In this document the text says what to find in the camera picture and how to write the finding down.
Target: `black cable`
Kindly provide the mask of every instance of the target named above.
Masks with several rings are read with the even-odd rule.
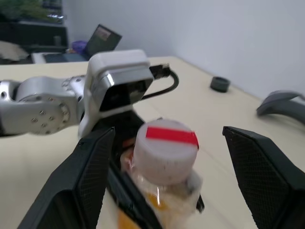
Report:
[[[141,100],[149,99],[149,98],[161,95],[161,94],[165,94],[165,93],[171,92],[174,89],[176,89],[179,85],[179,78],[178,78],[177,74],[175,72],[173,72],[172,70],[170,70],[170,76],[173,78],[172,86],[170,86],[169,88],[166,88],[164,90],[158,91],[158,92],[147,94],[147,95],[143,96],[143,98]]]

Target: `white bottle cap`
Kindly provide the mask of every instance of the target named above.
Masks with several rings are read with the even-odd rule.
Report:
[[[148,129],[161,129],[163,137],[148,137]],[[148,181],[157,185],[173,185],[188,178],[197,156],[198,143],[185,141],[183,134],[193,135],[197,142],[194,133],[177,121],[159,119],[141,126],[136,138],[133,161]]]

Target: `table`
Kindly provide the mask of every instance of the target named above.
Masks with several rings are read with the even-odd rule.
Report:
[[[175,119],[193,129],[200,150],[194,169],[203,177],[203,214],[186,223],[190,229],[256,229],[251,212],[238,188],[222,136],[224,125],[252,130],[271,138],[305,171],[305,127],[278,115],[257,118],[260,100],[231,86],[222,94],[209,89],[211,76],[175,57],[151,58],[152,64],[169,62],[180,78],[171,93],[135,104],[145,120]],[[57,78],[86,73],[87,62],[0,66],[1,79],[23,81],[47,75]],[[166,88],[170,78],[155,81],[148,93]],[[50,136],[23,135],[0,139],[1,228],[15,229],[51,172],[73,151],[77,127]],[[97,229],[116,229],[118,209],[106,192]]]

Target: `laptop screen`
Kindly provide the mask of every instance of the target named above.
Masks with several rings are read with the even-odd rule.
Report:
[[[99,25],[87,43],[85,55],[91,58],[98,52],[113,51],[121,38],[117,33]]]

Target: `laptop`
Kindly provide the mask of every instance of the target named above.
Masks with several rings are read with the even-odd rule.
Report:
[[[118,35],[117,33],[99,24],[81,54],[45,54],[43,57],[46,63],[88,61],[98,52],[113,51],[120,42],[121,38],[121,35]]]

